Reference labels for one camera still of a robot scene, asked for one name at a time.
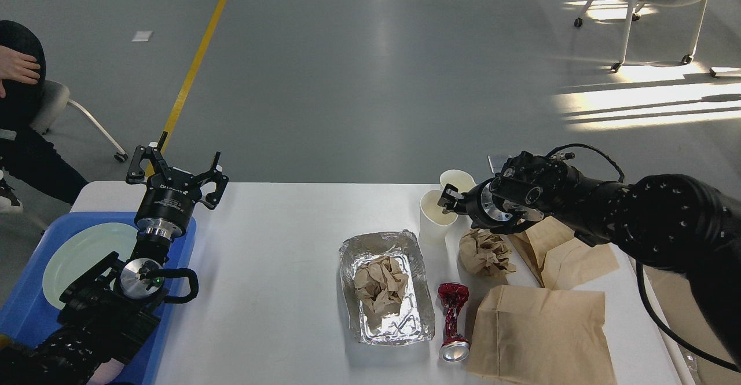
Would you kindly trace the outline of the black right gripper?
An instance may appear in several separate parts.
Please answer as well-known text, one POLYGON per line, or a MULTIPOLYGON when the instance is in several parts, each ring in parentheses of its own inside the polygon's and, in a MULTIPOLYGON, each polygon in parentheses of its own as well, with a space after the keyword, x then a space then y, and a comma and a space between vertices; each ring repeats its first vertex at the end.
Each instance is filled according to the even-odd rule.
POLYGON ((494 234, 504 235, 522 231, 520 205, 496 197, 485 184, 477 185, 470 192, 459 192, 455 185, 445 185, 443 197, 439 198, 437 205, 443 214, 468 216, 471 229, 489 230, 494 234))

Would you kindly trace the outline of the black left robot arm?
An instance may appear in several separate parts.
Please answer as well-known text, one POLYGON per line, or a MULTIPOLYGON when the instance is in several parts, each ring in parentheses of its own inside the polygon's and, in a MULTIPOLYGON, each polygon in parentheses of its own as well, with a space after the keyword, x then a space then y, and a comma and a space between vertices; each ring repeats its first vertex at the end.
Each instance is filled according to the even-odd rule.
POLYGON ((116 251, 92 265, 60 295, 58 330, 32 350, 2 348, 3 384, 85 384, 101 364, 130 363, 161 319, 161 304, 184 304, 199 293, 196 272, 167 268, 175 239, 187 233, 196 204, 219 205, 229 178, 219 166, 191 174, 167 164, 163 132, 156 145, 138 146, 126 182, 144 184, 134 217, 137 241, 126 261, 116 251))

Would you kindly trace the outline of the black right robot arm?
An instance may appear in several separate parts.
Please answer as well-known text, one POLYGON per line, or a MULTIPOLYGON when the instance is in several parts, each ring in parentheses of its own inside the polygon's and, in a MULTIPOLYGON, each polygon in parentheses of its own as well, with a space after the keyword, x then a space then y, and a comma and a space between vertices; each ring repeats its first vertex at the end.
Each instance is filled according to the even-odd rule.
POLYGON ((684 174, 636 184, 588 178, 567 164, 571 145, 547 155, 522 151, 468 192, 443 188, 443 213, 466 215, 474 228, 516 234, 545 217, 565 224, 589 246, 613 243, 637 264, 641 301, 659 329, 697 356, 739 372, 740 205, 684 174), (682 274, 707 324, 731 357, 723 361, 679 338, 648 303, 643 267, 682 274))

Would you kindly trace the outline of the person's left hand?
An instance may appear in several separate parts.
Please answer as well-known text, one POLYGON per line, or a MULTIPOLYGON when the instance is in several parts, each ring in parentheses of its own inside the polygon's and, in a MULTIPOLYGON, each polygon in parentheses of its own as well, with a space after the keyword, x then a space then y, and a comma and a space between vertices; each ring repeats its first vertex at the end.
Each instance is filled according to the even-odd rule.
POLYGON ((1 46, 1 97, 7 95, 3 86, 5 80, 35 85, 41 78, 40 68, 34 56, 1 46))

